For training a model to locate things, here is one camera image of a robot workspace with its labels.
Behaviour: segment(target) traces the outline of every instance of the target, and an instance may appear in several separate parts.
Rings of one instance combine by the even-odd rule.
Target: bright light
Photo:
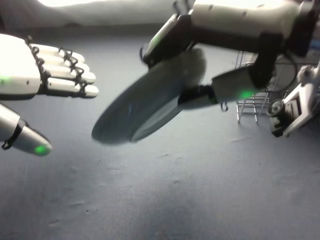
[[[78,4],[90,4],[95,2],[105,2],[106,0],[38,0],[47,7],[66,7]]]

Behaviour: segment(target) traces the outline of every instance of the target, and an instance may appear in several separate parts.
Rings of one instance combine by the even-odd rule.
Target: white robotic hand
[[[35,95],[95,98],[96,76],[85,58],[71,50],[0,34],[0,100],[27,100]],[[0,142],[26,153],[45,156],[52,145],[20,115],[0,104]]]

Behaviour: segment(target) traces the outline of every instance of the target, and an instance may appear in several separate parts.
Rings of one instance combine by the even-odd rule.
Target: plate
[[[104,111],[92,138],[118,145],[153,134],[181,112],[180,94],[202,81],[206,66],[204,53],[198,48],[158,63]]]

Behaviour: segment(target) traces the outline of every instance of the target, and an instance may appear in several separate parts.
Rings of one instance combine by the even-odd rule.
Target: black cable
[[[277,90],[277,91],[271,91],[273,93],[282,93],[282,92],[288,90],[288,88],[291,87],[295,83],[295,81],[297,79],[297,76],[298,76],[298,65],[295,62],[295,60],[293,59],[293,57],[287,52],[284,54],[284,56],[285,56],[286,59],[288,59],[293,64],[293,66],[294,66],[294,76],[293,76],[293,79],[291,80],[291,82],[287,86],[285,86],[282,89]]]

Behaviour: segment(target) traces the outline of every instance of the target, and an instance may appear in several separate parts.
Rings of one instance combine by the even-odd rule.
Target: metal wire basket
[[[253,61],[246,61],[248,59],[248,55],[253,56],[253,54],[249,52],[238,52],[235,61],[235,69],[254,63]],[[319,59],[315,58],[309,62],[305,61],[305,59],[300,59],[296,62],[298,70],[302,65],[317,66]],[[243,116],[254,116],[255,122],[259,123],[259,119],[266,115],[268,105],[273,99],[284,99],[297,86],[297,83],[295,83],[287,91],[277,91],[277,88],[279,85],[281,85],[281,82],[292,79],[292,76],[288,76],[288,67],[292,68],[291,74],[294,74],[294,66],[293,63],[282,60],[277,61],[275,65],[276,73],[270,81],[272,84],[268,88],[252,95],[249,98],[236,101],[236,114],[238,123],[240,123],[240,120]]]

